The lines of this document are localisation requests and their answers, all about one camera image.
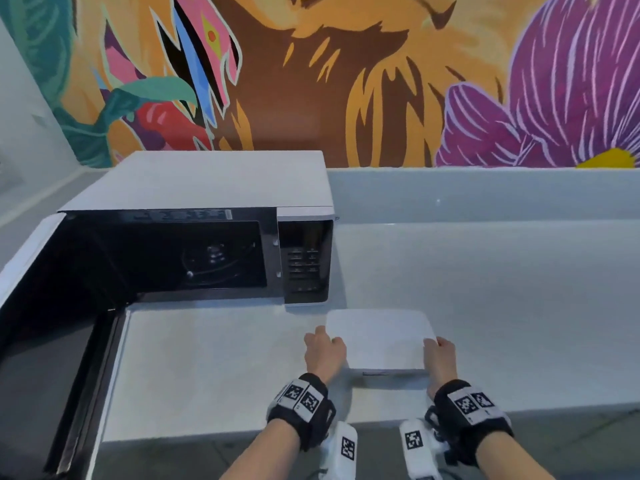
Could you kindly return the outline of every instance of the microwave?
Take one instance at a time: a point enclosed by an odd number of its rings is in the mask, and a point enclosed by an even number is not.
[[[328,298],[321,152],[136,152],[0,273],[0,478],[85,478],[136,302]]]

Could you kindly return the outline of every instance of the colorful wall mural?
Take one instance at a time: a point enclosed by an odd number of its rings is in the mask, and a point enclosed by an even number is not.
[[[78,161],[634,168],[640,0],[0,0]]]

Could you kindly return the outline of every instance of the black strap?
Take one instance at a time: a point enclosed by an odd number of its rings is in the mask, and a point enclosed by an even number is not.
[[[476,451],[484,438],[495,431],[513,436],[511,422],[489,397],[466,381],[455,379],[442,386],[425,415],[425,420],[451,446],[445,456],[477,466]]]
[[[300,450],[308,451],[324,441],[335,416],[328,389],[314,374],[302,374],[284,386],[271,403],[267,422],[282,419],[300,437]]]

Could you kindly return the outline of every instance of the hand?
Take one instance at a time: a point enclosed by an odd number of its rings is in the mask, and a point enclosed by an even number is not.
[[[347,346],[340,337],[330,339],[324,325],[317,326],[315,333],[306,334],[305,343],[307,371],[329,384],[347,360]]]
[[[442,337],[438,337],[437,342],[434,339],[424,339],[424,368],[429,372],[427,393],[433,399],[444,384],[458,379],[456,346]]]

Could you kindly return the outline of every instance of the open microwave door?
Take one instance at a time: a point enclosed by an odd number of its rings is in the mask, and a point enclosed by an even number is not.
[[[0,478],[84,478],[134,296],[64,213],[0,273]]]

